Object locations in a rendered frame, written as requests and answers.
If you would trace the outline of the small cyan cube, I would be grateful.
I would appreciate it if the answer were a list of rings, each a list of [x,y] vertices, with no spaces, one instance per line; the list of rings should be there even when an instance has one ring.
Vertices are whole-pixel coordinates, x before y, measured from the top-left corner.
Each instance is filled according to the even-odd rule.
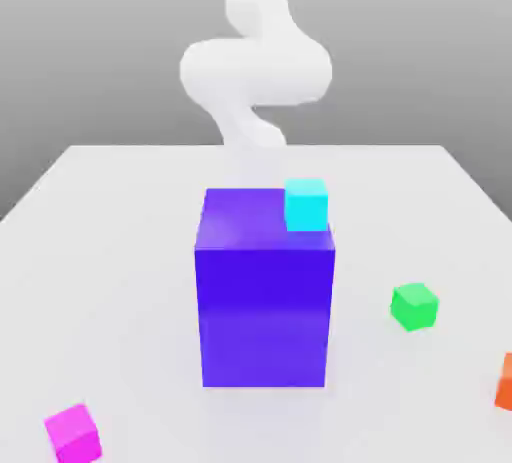
[[[322,232],[328,229],[328,192],[318,178],[291,178],[285,182],[284,217],[288,231]]]

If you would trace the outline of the small orange cube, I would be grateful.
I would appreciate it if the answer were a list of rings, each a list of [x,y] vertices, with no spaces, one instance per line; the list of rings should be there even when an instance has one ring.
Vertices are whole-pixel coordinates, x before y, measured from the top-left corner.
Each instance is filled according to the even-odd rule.
[[[504,356],[494,404],[496,407],[512,411],[512,352],[507,352]]]

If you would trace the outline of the small magenta cube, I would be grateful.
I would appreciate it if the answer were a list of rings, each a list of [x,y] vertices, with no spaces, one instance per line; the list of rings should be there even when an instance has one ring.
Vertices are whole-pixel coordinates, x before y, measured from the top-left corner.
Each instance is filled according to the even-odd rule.
[[[58,463],[92,463],[102,455],[99,433],[85,404],[44,420]]]

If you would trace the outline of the large purple box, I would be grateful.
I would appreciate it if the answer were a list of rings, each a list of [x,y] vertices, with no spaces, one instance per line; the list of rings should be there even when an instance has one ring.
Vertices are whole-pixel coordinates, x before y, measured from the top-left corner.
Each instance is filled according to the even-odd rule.
[[[202,382],[325,384],[335,244],[290,231],[278,188],[209,188],[194,247]]]

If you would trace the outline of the small green cube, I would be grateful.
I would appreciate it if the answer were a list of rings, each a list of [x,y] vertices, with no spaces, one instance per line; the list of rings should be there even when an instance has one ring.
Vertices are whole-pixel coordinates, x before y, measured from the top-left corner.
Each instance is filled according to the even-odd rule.
[[[439,298],[423,283],[408,283],[393,289],[390,313],[408,332],[435,324]]]

